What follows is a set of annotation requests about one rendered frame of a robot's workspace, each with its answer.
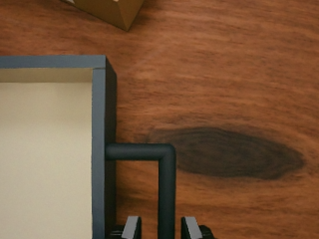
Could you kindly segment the tan cardboard box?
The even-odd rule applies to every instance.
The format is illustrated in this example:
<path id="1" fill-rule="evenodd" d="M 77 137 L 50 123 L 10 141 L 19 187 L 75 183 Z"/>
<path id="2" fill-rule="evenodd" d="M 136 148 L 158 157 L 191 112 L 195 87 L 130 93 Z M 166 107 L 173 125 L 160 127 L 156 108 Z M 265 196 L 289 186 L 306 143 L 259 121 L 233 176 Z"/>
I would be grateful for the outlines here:
<path id="1" fill-rule="evenodd" d="M 129 32 L 146 0 L 61 0 Z"/>

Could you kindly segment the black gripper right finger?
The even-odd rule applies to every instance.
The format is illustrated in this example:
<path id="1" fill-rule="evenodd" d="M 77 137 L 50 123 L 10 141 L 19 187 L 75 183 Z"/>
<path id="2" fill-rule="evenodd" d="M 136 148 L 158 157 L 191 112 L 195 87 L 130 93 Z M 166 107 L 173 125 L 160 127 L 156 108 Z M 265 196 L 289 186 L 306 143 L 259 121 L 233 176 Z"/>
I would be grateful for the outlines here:
<path id="1" fill-rule="evenodd" d="M 197 225 L 194 216 L 181 217 L 180 239 L 217 239 L 213 237 L 210 228 L 205 225 Z"/>

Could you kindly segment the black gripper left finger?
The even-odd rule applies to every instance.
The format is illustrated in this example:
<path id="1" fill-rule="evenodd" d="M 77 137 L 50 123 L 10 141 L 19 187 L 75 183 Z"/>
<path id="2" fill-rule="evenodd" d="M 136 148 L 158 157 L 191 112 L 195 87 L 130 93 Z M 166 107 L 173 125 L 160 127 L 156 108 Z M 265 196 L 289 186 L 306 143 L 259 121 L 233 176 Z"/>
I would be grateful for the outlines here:
<path id="1" fill-rule="evenodd" d="M 129 216 L 126 225 L 115 226 L 105 239 L 142 239 L 142 216 Z"/>

